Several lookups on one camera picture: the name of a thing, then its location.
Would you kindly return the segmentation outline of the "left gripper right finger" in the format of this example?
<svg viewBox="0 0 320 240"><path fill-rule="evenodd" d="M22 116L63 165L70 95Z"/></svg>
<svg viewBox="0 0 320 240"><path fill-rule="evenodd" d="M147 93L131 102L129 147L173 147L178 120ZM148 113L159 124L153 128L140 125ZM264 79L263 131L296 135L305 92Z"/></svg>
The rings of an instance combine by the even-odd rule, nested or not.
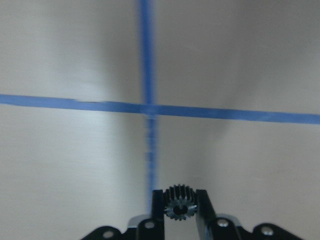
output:
<svg viewBox="0 0 320 240"><path fill-rule="evenodd" d="M196 226L200 240L214 240L216 212L206 190L195 191L197 201Z"/></svg>

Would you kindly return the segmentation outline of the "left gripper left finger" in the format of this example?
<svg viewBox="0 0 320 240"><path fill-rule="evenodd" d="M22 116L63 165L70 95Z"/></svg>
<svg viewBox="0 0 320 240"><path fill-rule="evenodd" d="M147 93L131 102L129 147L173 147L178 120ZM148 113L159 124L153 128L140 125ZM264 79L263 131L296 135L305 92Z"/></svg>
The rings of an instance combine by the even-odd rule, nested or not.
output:
<svg viewBox="0 0 320 240"><path fill-rule="evenodd" d="M152 203L151 203L151 220L154 227L151 229L151 236L153 240L165 239L165 227L164 227L164 193L162 190L152 191Z"/></svg>

